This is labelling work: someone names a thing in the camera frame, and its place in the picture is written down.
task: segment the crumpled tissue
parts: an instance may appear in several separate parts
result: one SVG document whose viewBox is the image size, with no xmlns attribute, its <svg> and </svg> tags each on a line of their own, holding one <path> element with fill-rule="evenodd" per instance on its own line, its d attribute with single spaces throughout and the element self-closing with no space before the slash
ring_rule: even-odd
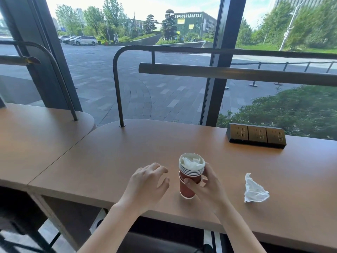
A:
<svg viewBox="0 0 337 253">
<path fill-rule="evenodd" d="M 261 185 L 253 181 L 250 173 L 246 174 L 246 191 L 245 202 L 256 201 L 262 202 L 269 198 L 269 192 L 266 191 Z"/>
<path fill-rule="evenodd" d="M 189 158 L 183 157 L 184 167 L 188 170 L 201 170 L 205 167 L 205 163 L 200 163 L 199 159 L 193 158 L 192 161 Z"/>
</svg>

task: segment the road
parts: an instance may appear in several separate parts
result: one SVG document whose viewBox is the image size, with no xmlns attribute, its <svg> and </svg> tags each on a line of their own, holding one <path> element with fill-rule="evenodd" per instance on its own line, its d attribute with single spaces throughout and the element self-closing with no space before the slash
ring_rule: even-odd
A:
<svg viewBox="0 0 337 253">
<path fill-rule="evenodd" d="M 97 125 L 118 120 L 116 92 L 112 61 L 120 48 L 117 46 L 71 46 L 62 44 L 75 87 L 84 112 L 91 114 Z M 0 54 L 16 55 L 13 46 L 1 46 Z M 124 118 L 144 118 L 198 124 L 206 86 L 205 78 L 139 74 L 141 62 L 151 62 L 151 53 L 127 51 L 118 61 L 118 74 L 123 102 Z M 157 63 L 207 66 L 210 57 L 205 55 L 156 53 Z M 233 59 L 232 63 L 251 63 L 251 60 Z M 233 67 L 257 68 L 257 65 Z M 261 69 L 283 70 L 284 65 L 262 65 Z M 287 71 L 302 72 L 303 66 L 288 65 Z M 324 67 L 311 66 L 308 72 L 325 72 Z M 0 65 L 0 75 L 31 79 L 27 69 L 19 66 Z M 251 81 L 229 80 L 220 112 L 238 112 L 252 99 L 276 94 L 276 85 Z M 281 89 L 298 85 L 284 84 Z"/>
</svg>

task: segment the sky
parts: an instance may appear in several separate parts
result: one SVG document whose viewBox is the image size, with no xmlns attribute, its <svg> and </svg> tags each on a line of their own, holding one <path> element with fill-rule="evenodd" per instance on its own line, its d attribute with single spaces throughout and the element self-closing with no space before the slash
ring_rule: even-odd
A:
<svg viewBox="0 0 337 253">
<path fill-rule="evenodd" d="M 104 0 L 46 0 L 52 17 L 56 17 L 57 4 L 66 4 L 72 8 L 87 9 L 89 6 L 102 8 Z M 204 11 L 217 19 L 220 0 L 118 0 L 125 13 L 131 18 L 135 12 L 136 19 L 145 20 L 152 14 L 161 22 L 167 9 L 175 13 Z M 247 0 L 244 18 L 252 28 L 258 26 L 261 17 L 270 12 L 275 0 Z"/>
</svg>

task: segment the electrical socket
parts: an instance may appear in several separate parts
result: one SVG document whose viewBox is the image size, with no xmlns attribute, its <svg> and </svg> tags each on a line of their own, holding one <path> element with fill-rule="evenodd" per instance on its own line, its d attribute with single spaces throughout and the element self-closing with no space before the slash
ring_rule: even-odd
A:
<svg viewBox="0 0 337 253">
<path fill-rule="evenodd" d="M 231 143 L 248 141 L 248 126 L 238 123 L 229 123 L 226 134 Z"/>
<path fill-rule="evenodd" d="M 284 130 L 281 128 L 266 127 L 267 140 L 269 144 L 276 144 L 279 148 L 284 148 L 287 143 L 285 141 Z"/>
<path fill-rule="evenodd" d="M 249 141 L 267 143 L 267 132 L 265 127 L 248 125 Z"/>
</svg>

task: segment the silver minivan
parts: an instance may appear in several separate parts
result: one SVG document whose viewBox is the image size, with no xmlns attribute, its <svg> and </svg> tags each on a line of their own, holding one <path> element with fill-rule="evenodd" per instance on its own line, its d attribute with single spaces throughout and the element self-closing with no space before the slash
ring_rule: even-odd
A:
<svg viewBox="0 0 337 253">
<path fill-rule="evenodd" d="M 74 39 L 71 39 L 70 41 L 71 44 L 74 45 L 96 45 L 98 44 L 97 39 L 94 36 L 86 36 L 86 35 L 82 35 L 82 36 L 78 36 Z"/>
</svg>

